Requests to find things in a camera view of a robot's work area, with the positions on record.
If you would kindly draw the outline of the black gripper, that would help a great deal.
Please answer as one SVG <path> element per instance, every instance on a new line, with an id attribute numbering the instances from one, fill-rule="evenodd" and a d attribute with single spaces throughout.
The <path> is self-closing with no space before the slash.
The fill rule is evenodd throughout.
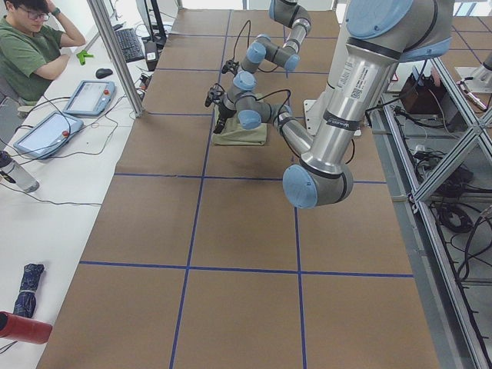
<path id="1" fill-rule="evenodd" d="M 215 124 L 214 127 L 214 133 L 215 134 L 221 134 L 225 128 L 227 119 L 226 118 L 232 118 L 234 116 L 234 108 L 232 105 L 232 108 L 229 107 L 229 104 L 227 103 L 226 100 L 222 100 L 218 103 L 218 115 L 219 118 Z"/>

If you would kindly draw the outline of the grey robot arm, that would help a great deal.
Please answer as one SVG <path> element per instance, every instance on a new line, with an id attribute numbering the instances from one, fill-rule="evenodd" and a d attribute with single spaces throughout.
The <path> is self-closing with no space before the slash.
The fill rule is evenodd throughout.
<path id="1" fill-rule="evenodd" d="M 311 135 L 286 104 L 271 105 L 254 94 L 263 61 L 296 69 L 301 44 L 311 30 L 308 11 L 296 1 L 273 1 L 269 15 L 291 33 L 282 46 L 259 35 L 238 64 L 231 87 L 212 86 L 206 105 L 218 108 L 218 128 L 237 118 L 251 130 L 271 123 L 299 162 L 283 175 L 283 189 L 296 208 L 343 201 L 353 188 L 344 155 L 365 112 L 381 96 L 400 63 L 436 58 L 451 44 L 451 1 L 352 1 L 331 63 L 326 90 L 317 100 L 319 126 Z"/>
<path id="2" fill-rule="evenodd" d="M 271 1 L 268 14 L 271 19 L 291 30 L 283 45 L 276 45 L 271 37 L 259 34 L 248 46 L 241 61 L 228 60 L 222 67 L 223 74 L 230 71 L 234 76 L 240 71 L 254 74 L 260 64 L 266 60 L 287 72 L 293 72 L 301 57 L 299 51 L 302 42 L 311 32 L 311 17 L 308 11 L 297 1 Z"/>

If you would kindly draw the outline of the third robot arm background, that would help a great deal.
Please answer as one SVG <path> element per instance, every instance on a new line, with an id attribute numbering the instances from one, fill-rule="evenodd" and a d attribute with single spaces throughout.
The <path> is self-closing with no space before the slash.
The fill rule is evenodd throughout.
<path id="1" fill-rule="evenodd" d="M 479 112 L 486 112 L 491 103 L 491 54 L 478 67 L 456 67 L 456 82 L 462 95 Z"/>

